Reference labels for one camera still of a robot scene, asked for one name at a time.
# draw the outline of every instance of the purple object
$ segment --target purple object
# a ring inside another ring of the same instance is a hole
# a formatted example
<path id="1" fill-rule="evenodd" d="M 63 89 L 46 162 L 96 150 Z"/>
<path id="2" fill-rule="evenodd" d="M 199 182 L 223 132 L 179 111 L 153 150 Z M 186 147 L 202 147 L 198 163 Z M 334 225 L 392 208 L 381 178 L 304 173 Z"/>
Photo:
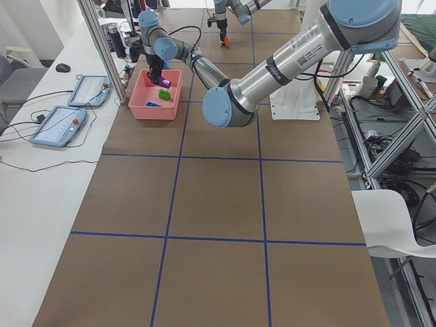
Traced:
<path id="1" fill-rule="evenodd" d="M 171 87 L 171 82 L 164 77 L 159 77 L 159 86 L 169 89 Z"/>

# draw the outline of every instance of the red plastic container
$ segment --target red plastic container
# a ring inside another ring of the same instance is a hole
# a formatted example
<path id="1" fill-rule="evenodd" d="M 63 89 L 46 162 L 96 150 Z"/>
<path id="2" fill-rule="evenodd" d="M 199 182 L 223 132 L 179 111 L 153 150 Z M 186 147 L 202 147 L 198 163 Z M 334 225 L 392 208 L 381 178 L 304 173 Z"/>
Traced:
<path id="1" fill-rule="evenodd" d="M 176 118 L 178 101 L 182 89 L 181 70 L 166 69 L 162 71 L 162 76 L 171 82 L 168 89 L 171 94 L 171 100 L 165 101 L 159 98 L 159 90 L 165 89 L 154 85 L 147 77 L 148 69 L 141 70 L 136 81 L 134 92 L 129 101 L 129 108 L 136 119 L 161 119 L 172 121 Z M 153 102 L 161 107 L 150 107 L 146 104 Z"/>

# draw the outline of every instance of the chair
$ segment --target chair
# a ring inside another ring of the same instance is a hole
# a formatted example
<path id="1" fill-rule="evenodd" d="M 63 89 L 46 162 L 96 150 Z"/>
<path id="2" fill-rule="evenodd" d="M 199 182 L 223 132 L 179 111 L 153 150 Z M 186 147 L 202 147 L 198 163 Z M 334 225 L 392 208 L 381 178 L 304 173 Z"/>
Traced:
<path id="1" fill-rule="evenodd" d="M 10 61 L 27 68 L 12 71 Z M 30 68 L 29 64 L 10 55 L 0 54 L 0 130 L 14 118 L 20 107 L 47 72 L 47 68 Z"/>
<path id="2" fill-rule="evenodd" d="M 353 191 L 354 204 L 369 255 L 378 258 L 408 257 L 392 278 L 412 256 L 436 258 L 436 245 L 420 246 L 403 197 L 389 189 Z"/>

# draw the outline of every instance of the white table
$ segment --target white table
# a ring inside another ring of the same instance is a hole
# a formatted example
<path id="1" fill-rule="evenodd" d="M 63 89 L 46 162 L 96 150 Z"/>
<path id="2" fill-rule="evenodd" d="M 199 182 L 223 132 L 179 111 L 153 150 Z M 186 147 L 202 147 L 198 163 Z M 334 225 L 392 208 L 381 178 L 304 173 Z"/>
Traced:
<path id="1" fill-rule="evenodd" d="M 114 54 L 113 57 L 120 72 L 126 63 Z M 71 72 L 56 72 L 58 63 L 70 65 Z M 77 74 L 106 74 L 85 24 L 77 30 L 31 97 L 72 90 Z M 66 105 L 70 94 L 29 102 L 13 123 L 30 121 L 30 114 L 36 110 Z M 97 161 L 118 109 L 115 100 L 116 93 L 112 90 L 105 104 L 95 109 L 97 120 L 81 147 L 56 149 L 17 140 L 0 142 L 0 156 L 6 163 L 29 169 L 63 161 Z M 86 125 L 70 145 L 83 141 L 92 120 L 93 113 L 89 112 Z M 23 130 L 23 135 L 35 131 L 31 125 L 17 128 Z M 9 128 L 0 140 L 16 136 Z M 0 164 L 0 326 L 32 325 L 94 169 L 95 164 L 75 163 L 30 173 Z"/>

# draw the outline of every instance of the computer mouse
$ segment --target computer mouse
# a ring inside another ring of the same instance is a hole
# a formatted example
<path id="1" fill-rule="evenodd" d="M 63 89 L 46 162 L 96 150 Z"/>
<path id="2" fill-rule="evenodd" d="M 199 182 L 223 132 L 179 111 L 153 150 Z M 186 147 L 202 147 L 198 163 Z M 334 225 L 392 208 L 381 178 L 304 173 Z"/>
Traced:
<path id="1" fill-rule="evenodd" d="M 68 73 L 71 70 L 71 67 L 66 63 L 60 63 L 56 66 L 56 71 L 59 73 Z"/>

